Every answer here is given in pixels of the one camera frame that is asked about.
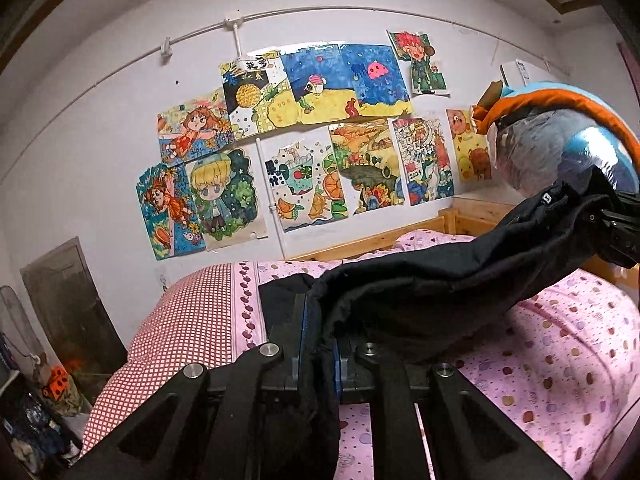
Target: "orange toy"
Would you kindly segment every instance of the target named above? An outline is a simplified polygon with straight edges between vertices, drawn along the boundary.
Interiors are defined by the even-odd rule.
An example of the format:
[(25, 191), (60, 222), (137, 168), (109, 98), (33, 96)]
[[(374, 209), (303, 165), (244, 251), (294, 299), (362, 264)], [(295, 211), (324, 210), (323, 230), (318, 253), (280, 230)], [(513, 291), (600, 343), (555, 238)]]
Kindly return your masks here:
[(42, 389), (42, 394), (57, 401), (68, 385), (68, 374), (62, 366), (54, 366), (51, 369), (49, 384)]

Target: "white cable conduit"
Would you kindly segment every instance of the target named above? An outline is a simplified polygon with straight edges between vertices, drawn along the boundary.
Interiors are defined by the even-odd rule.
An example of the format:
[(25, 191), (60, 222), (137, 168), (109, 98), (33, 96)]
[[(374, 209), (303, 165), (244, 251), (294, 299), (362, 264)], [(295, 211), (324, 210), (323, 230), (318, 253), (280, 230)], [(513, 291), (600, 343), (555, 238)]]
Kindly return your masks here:
[[(509, 45), (511, 45), (511, 46), (513, 46), (513, 47), (525, 52), (526, 54), (529, 54), (530, 56), (537, 57), (539, 60), (541, 60), (541, 61), (543, 61), (545, 63), (548, 63), (549, 65), (551, 65), (551, 66), (555, 67), (556, 69), (558, 69), (563, 74), (569, 75), (569, 73), (567, 72), (567, 70), (563, 66), (559, 65), (558, 63), (549, 61), (548, 58), (544, 54), (536, 54), (535, 52), (532, 52), (532, 51), (530, 51), (530, 50), (528, 50), (528, 49), (526, 49), (526, 48), (524, 48), (522, 46), (519, 46), (518, 44), (515, 44), (515, 43), (513, 43), (511, 41), (505, 40), (504, 38), (501, 38), (500, 36), (496, 36), (495, 34), (492, 34), (491, 32), (487, 32), (485, 30), (482, 30), (481, 28), (471, 27), (469, 25), (464, 25), (463, 23), (454, 22), (452, 20), (446, 20), (445, 18), (438, 18), (437, 16), (430, 16), (428, 14), (421, 14), (420, 12), (409, 12), (407, 10), (385, 9), (383, 7), (311, 6), (311, 7), (292, 7), (290, 9), (269, 10), (268, 12), (257, 12), (255, 14), (249, 14), (247, 16), (243, 16), (242, 18), (243, 18), (243, 21), (250, 22), (250, 21), (253, 21), (253, 20), (261, 20), (263, 18), (270, 18), (272, 16), (281, 16), (281, 15), (284, 15), (284, 14), (293, 14), (293, 13), (296, 13), (296, 12), (310, 12), (312, 10), (376, 10), (378, 12), (389, 12), (389, 13), (392, 13), (392, 14), (404, 14), (406, 16), (415, 16), (417, 18), (424, 18), (426, 20), (434, 20), (436, 22), (449, 23), (450, 25), (454, 25), (456, 27), (462, 27), (462, 28), (466, 28), (468, 30), (479, 32), (479, 33), (484, 34), (486, 36), (489, 36), (491, 38), (495, 38), (498, 41), (502, 41), (503, 43), (509, 44)], [(189, 32), (187, 34), (179, 36), (178, 38), (175, 38), (175, 39), (171, 40), (169, 42), (169, 45), (174, 45), (174, 44), (177, 44), (177, 43), (181, 43), (183, 41), (190, 40), (191, 38), (195, 38), (195, 37), (197, 37), (197, 36), (199, 36), (201, 34), (206, 34), (207, 32), (212, 32), (214, 30), (218, 30), (219, 28), (224, 28), (224, 27), (225, 27), (225, 22), (219, 22), (219, 23), (215, 23), (213, 25), (209, 25), (207, 27), (199, 28), (198, 30), (194, 30), (193, 32)], [(24, 149), (18, 154), (16, 159), (11, 163), (9, 168), (6, 170), (6, 172), (0, 178), (0, 184), (4, 183), (4, 180), (6, 179), (7, 175), (15, 167), (15, 165), (18, 163), (18, 161), (20, 161), (20, 159), (22, 158), (24, 153), (29, 149), (29, 147), (33, 144), (33, 142), (40, 136), (40, 134), (42, 132), (44, 132), (44, 130), (46, 130), (49, 127), (49, 125), (53, 121), (55, 121), (58, 117), (60, 117), (60, 115), (62, 115), (68, 108), (70, 108), (73, 104), (75, 104), (78, 100), (80, 100), (80, 98), (82, 98), (85, 94), (89, 93), (92, 89), (96, 88), (100, 83), (103, 83), (108, 78), (116, 75), (121, 70), (126, 69), (127, 67), (133, 65), (134, 63), (139, 62), (140, 60), (145, 59), (145, 57), (151, 56), (152, 54), (155, 54), (156, 52), (160, 52), (160, 46), (157, 46), (157, 47), (155, 47), (155, 48), (153, 48), (151, 50), (148, 50), (144, 54), (140, 54), (139, 56), (137, 56), (134, 59), (132, 59), (131, 61), (125, 63), (124, 65), (122, 65), (121, 67), (117, 68), (116, 70), (113, 70), (112, 72), (109, 72), (106, 76), (104, 76), (101, 79), (98, 79), (98, 81), (96, 81), (94, 84), (89, 86), (89, 88), (87, 88), (83, 92), (79, 93), (75, 98), (73, 98), (71, 101), (69, 101), (68, 104), (65, 105), (65, 107), (61, 108), (58, 113), (56, 113), (52, 118), (50, 118), (49, 121), (47, 121), (47, 123), (36, 133), (36, 135), (33, 137), (33, 139), (31, 139), (29, 141), (29, 143), (24, 147)]]
[[(236, 40), (236, 51), (238, 52), (238, 57), (243, 56), (242, 46), (240, 44), (240, 34), (238, 33), (238, 23), (233, 24), (233, 34), (234, 39)], [(264, 185), (267, 187), (267, 195), (269, 197), (269, 211), (271, 211), (271, 215), (273, 215), (273, 221), (276, 224), (276, 234), (278, 235), (278, 244), (280, 245), (280, 252), (282, 252), (282, 259), (287, 259), (287, 245), (284, 241), (284, 229), (282, 228), (282, 224), (280, 222), (280, 218), (278, 217), (278, 208), (276, 206), (276, 198), (273, 194), (273, 188), (271, 187), (271, 183), (269, 182), (269, 175), (267, 174), (267, 167), (265, 165), (265, 157), (264, 152), (262, 150), (262, 142), (260, 141), (260, 134), (254, 136), (255, 149), (258, 150), (258, 162), (260, 162), (260, 174), (264, 179)]]

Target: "metal bolt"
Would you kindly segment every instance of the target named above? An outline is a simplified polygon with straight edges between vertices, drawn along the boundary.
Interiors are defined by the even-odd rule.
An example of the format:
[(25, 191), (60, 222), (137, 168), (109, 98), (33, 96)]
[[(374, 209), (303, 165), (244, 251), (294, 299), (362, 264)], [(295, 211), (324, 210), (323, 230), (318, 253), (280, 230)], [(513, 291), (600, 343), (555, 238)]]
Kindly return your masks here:
[(182, 369), (182, 373), (185, 377), (190, 379), (196, 379), (202, 375), (204, 367), (200, 363), (191, 363), (186, 365)]
[(440, 377), (451, 377), (455, 368), (448, 363), (440, 363), (435, 366), (435, 370)]
[(367, 343), (364, 355), (372, 356), (376, 354), (376, 346), (373, 343)]
[(260, 347), (260, 353), (265, 357), (273, 357), (280, 351), (280, 347), (276, 343), (265, 343)]

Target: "landscape drawing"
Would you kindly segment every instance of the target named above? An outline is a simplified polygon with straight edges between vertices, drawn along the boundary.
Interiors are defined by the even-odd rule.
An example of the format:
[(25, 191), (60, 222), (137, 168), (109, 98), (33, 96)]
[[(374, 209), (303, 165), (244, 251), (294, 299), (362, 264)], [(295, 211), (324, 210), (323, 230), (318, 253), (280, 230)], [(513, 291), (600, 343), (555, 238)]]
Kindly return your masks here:
[(360, 115), (353, 80), (337, 44), (282, 54), (303, 124), (329, 123)]
[(340, 53), (351, 74), (361, 115), (391, 117), (413, 111), (391, 47), (344, 44), (340, 46)]
[(404, 202), (398, 154), (386, 119), (329, 126), (340, 174), (358, 193), (362, 213)]

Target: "children's drawing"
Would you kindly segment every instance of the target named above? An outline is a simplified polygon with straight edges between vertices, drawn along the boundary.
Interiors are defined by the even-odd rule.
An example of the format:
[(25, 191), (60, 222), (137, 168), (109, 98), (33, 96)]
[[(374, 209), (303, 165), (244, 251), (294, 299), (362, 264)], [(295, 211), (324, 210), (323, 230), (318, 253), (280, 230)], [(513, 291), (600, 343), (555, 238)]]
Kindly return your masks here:
[(393, 126), (411, 205), (452, 196), (451, 164), (440, 120), (436, 117), (396, 119)]
[(327, 123), (360, 115), (351, 73), (338, 45), (314, 45), (282, 54), (282, 63), (301, 123)]
[(249, 158), (239, 148), (187, 164), (191, 194), (208, 250), (267, 235), (249, 166)]
[(326, 139), (299, 140), (265, 161), (285, 232), (347, 218), (334, 149)]
[(340, 53), (350, 72), (361, 115), (389, 117), (413, 110), (391, 47), (344, 44)]
[(468, 110), (447, 110), (449, 128), (456, 150), (460, 179), (463, 181), (491, 179), (491, 161), (486, 137), (476, 133)]
[(329, 126), (340, 174), (358, 193), (355, 213), (404, 202), (398, 155), (386, 119)]
[(222, 64), (220, 72), (236, 139), (298, 122), (298, 106), (279, 53)]
[(146, 170), (137, 191), (156, 260), (204, 249), (184, 166), (158, 164)]
[(222, 88), (158, 114), (160, 157), (176, 166), (234, 141)]
[(411, 83), (414, 94), (449, 95), (444, 76), (432, 59), (436, 51), (426, 34), (389, 32), (398, 58), (411, 61)]

